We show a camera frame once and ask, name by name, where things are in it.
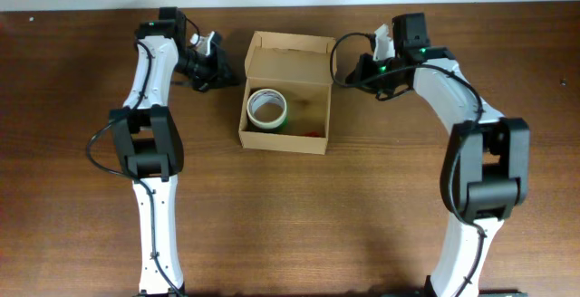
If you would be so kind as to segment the white masking tape roll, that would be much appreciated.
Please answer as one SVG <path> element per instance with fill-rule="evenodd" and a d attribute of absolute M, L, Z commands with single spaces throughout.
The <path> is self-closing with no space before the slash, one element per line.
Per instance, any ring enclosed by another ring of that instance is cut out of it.
<path fill-rule="evenodd" d="M 246 104 L 250 122 L 262 131 L 272 132 L 288 116 L 285 96 L 273 89 L 261 89 L 251 94 Z"/>

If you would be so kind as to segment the green tape roll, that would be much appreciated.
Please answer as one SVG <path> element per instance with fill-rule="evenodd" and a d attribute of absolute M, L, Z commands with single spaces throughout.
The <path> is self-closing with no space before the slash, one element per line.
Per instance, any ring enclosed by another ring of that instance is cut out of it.
<path fill-rule="evenodd" d="M 284 119 L 284 121 L 279 126 L 277 126 L 276 128 L 272 129 L 272 132 L 273 133 L 280 132 L 281 130 L 284 129 L 284 127 L 287 125 L 287 123 L 288 123 L 288 118 Z"/>

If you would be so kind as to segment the brown cardboard box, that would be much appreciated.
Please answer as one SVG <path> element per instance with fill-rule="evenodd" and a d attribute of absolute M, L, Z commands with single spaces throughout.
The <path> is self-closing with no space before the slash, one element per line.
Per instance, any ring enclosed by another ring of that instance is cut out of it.
<path fill-rule="evenodd" d="M 332 37 L 256 31 L 245 59 L 246 87 L 238 134 L 245 149 L 323 155 L 329 130 L 333 80 Z M 273 89 L 285 96 L 288 123 L 278 133 L 256 128 L 247 116 L 255 91 Z M 305 137 L 321 131 L 323 138 Z"/>

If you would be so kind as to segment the orange utility knife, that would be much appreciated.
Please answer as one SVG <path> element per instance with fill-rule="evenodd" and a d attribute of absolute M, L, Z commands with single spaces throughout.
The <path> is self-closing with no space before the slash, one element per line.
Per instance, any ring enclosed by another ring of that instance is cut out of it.
<path fill-rule="evenodd" d="M 323 138 L 324 133 L 321 131 L 309 131 L 309 132 L 306 132 L 305 134 L 303 134 L 303 136 L 311 137 L 311 138 Z"/>

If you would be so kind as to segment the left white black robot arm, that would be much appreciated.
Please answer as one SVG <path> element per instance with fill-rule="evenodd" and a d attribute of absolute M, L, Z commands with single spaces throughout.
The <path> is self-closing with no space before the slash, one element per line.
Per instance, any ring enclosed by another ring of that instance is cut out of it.
<path fill-rule="evenodd" d="M 185 152 L 169 110 L 174 74 L 193 91 L 237 86 L 219 33 L 187 36 L 192 22 L 177 7 L 162 7 L 140 24 L 138 62 L 130 93 L 111 110 L 110 129 L 121 174 L 132 182 L 140 216 L 140 296 L 183 296 L 175 201 Z"/>

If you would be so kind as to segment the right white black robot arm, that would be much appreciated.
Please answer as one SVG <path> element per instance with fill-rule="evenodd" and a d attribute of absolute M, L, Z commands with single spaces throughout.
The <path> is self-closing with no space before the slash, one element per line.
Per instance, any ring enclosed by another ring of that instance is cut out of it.
<path fill-rule="evenodd" d="M 432 45 L 423 13 L 401 14 L 364 34 L 371 46 L 341 81 L 391 101 L 416 92 L 449 134 L 440 195 L 449 213 L 434 270 L 419 296 L 480 296 L 493 239 L 528 192 L 530 128 L 490 106 L 449 48 Z"/>

